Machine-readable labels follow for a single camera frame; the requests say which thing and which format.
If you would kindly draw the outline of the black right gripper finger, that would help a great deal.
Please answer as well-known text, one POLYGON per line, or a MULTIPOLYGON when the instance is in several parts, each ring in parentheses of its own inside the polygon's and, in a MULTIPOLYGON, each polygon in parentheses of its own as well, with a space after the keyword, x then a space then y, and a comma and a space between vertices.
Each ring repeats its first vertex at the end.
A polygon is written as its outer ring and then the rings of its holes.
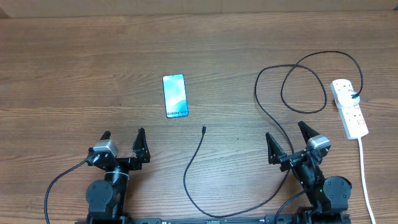
POLYGON ((308 140, 310 138, 320 135, 320 133, 318 133, 317 131, 312 129, 304 121, 299 121, 298 126, 300 128, 300 131, 302 133, 305 143, 308 143, 308 140))
POLYGON ((287 154, 279 143, 275 140, 271 133, 266 133, 266 141, 268 147, 268 161, 269 164, 279 164, 280 159, 285 157, 287 154))

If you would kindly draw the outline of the blue Galaxy smartphone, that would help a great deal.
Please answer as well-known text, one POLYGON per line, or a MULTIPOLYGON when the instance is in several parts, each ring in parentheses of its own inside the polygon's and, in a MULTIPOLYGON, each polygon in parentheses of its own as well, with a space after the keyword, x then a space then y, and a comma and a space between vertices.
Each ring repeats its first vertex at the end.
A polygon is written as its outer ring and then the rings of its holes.
POLYGON ((168 119, 189 115, 185 77, 182 73, 162 77, 165 113, 168 119))

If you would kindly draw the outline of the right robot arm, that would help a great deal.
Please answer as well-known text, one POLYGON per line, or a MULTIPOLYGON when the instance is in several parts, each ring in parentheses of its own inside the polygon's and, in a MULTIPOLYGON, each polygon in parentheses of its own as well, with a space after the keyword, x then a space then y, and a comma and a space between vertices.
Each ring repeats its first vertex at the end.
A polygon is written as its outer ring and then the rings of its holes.
POLYGON ((266 215, 266 223, 350 223, 344 212, 348 209, 352 184, 342 176, 324 177, 319 168, 331 148, 330 140, 303 121, 298 123, 306 146, 299 152, 286 154, 275 138, 266 133, 268 161, 279 164, 280 170, 293 172, 303 190, 288 199, 274 215, 266 215), (295 214, 283 215, 283 209, 296 198, 305 194, 309 207, 300 207, 295 214))

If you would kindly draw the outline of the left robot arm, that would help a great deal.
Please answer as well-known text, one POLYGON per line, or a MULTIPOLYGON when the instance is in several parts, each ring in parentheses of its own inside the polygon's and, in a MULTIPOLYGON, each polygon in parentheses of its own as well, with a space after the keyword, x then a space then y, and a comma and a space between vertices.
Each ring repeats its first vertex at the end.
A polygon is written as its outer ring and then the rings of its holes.
POLYGON ((87 223, 133 223, 124 211, 130 171, 141 170, 150 162, 145 129, 138 130, 132 145, 133 157, 118 157, 118 148, 105 131, 101 139, 88 150, 86 162, 104 170, 104 179, 96 180, 86 190, 89 209, 87 223))

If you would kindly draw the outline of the white charger plug adapter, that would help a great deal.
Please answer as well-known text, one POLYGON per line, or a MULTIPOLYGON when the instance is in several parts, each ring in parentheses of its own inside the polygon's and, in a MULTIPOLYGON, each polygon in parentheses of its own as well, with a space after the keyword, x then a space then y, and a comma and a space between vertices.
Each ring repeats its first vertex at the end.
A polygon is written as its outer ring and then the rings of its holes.
POLYGON ((358 105, 360 96, 355 91, 339 91, 336 94, 335 103, 339 108, 348 108, 358 105))

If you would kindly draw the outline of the white power strip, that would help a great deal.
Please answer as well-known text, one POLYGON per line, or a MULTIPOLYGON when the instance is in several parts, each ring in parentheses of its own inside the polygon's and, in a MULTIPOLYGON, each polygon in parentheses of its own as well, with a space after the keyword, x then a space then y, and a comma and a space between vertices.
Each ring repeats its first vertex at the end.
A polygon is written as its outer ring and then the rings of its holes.
MULTIPOLYGON (((346 79, 332 81, 330 88, 334 101, 339 91, 354 91, 352 83, 346 79)), ((359 104, 348 108, 337 108, 348 139, 360 139, 369 133, 359 104)))

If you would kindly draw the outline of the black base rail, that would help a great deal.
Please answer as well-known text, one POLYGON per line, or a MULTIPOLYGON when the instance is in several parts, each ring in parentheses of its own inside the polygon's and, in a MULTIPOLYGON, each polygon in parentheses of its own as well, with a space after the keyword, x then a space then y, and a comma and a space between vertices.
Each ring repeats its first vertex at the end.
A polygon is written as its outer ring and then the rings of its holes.
POLYGON ((257 218, 210 218, 210 219, 173 219, 162 220, 160 218, 130 218, 129 220, 122 221, 95 221, 95 223, 130 223, 130 224, 294 224, 305 223, 304 221, 295 220, 293 215, 279 215, 277 221, 274 220, 274 215, 266 215, 265 217, 257 218))

